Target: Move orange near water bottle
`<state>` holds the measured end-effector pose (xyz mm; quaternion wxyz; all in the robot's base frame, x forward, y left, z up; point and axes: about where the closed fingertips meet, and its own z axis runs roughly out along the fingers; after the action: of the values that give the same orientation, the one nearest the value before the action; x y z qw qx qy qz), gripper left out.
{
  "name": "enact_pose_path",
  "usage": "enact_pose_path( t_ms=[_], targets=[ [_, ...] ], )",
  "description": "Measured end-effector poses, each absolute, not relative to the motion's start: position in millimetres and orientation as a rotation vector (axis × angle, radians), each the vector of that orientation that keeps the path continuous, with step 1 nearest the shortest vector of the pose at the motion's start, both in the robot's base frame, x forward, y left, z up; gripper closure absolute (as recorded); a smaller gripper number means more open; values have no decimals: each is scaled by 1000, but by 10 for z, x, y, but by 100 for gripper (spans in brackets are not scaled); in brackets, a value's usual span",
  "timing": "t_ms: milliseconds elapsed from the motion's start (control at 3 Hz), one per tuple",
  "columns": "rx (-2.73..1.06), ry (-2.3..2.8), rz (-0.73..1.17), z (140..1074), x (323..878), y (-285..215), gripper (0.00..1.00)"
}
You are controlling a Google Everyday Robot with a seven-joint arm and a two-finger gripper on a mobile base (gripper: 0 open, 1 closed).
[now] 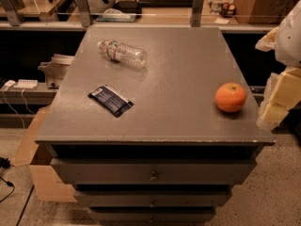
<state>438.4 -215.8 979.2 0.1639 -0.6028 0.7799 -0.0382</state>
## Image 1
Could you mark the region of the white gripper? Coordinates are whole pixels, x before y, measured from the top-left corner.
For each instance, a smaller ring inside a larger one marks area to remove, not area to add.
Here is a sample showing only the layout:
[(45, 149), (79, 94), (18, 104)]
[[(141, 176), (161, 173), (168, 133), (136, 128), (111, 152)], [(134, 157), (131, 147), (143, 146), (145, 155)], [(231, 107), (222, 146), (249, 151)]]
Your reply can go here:
[(287, 67), (282, 73), (271, 73), (260, 104), (257, 126), (271, 131), (278, 127), (301, 102), (301, 0), (297, 2), (279, 27), (273, 28), (255, 45), (260, 51), (275, 49), (278, 62)]

